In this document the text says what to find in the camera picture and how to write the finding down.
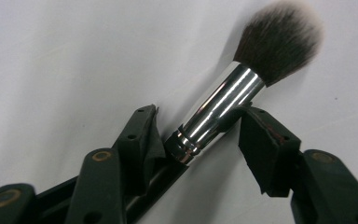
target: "silver metal ferrule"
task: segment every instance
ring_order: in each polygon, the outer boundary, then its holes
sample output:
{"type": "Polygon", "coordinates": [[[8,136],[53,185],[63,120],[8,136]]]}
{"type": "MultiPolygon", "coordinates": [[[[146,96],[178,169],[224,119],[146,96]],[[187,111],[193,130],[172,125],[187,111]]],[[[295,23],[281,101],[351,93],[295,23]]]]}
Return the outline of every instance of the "silver metal ferrule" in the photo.
{"type": "Polygon", "coordinates": [[[183,164],[189,165],[224,134],[221,126],[233,108],[249,104],[265,87],[252,69],[237,62],[232,62],[217,81],[165,142],[166,150],[183,164]]]}

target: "brush ferrule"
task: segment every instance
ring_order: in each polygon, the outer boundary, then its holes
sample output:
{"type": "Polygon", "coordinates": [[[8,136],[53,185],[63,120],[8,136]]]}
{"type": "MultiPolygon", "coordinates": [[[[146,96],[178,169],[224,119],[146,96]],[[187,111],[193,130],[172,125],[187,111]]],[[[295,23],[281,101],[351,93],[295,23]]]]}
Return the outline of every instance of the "brush ferrule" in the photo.
{"type": "Polygon", "coordinates": [[[231,63],[221,77],[226,79],[213,85],[207,97],[200,98],[202,104],[193,106],[188,119],[165,143],[166,150],[183,164],[189,165],[227,131],[222,127],[233,108],[249,104],[265,87],[263,80],[242,63],[231,63]]]}

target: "white surface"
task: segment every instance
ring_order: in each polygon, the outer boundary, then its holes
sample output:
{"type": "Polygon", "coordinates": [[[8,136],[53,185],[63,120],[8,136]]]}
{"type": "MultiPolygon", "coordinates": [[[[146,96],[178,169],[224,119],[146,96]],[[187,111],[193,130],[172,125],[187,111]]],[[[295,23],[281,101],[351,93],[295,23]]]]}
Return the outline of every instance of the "white surface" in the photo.
{"type": "MultiPolygon", "coordinates": [[[[0,186],[41,192],[75,176],[143,105],[159,106],[168,136],[267,2],[0,1],[0,186]]],[[[358,1],[308,2],[324,21],[320,54],[255,106],[358,178],[358,1]]],[[[237,136],[238,127],[140,223],[293,223],[287,199],[259,194],[237,136]]]]}

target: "makeup brush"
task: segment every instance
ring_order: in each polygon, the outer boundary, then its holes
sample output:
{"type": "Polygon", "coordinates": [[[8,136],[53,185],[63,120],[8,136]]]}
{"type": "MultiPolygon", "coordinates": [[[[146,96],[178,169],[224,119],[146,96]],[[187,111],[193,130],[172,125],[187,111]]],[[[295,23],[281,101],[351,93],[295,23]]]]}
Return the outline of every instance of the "makeup brush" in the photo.
{"type": "Polygon", "coordinates": [[[307,6],[282,1],[261,9],[245,26],[233,62],[220,81],[165,142],[167,152],[189,165],[224,134],[222,126],[230,112],[248,105],[264,87],[303,68],[321,42],[322,25],[307,6]]]}

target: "brush bristles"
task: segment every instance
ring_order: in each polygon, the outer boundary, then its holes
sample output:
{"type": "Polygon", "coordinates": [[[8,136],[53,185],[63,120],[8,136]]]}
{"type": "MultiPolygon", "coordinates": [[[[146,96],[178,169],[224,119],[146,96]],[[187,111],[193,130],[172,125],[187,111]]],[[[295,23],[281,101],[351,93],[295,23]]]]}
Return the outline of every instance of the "brush bristles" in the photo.
{"type": "Polygon", "coordinates": [[[246,25],[234,61],[249,65],[268,87],[312,60],[322,42],[321,27],[298,3],[272,4],[246,25]]]}

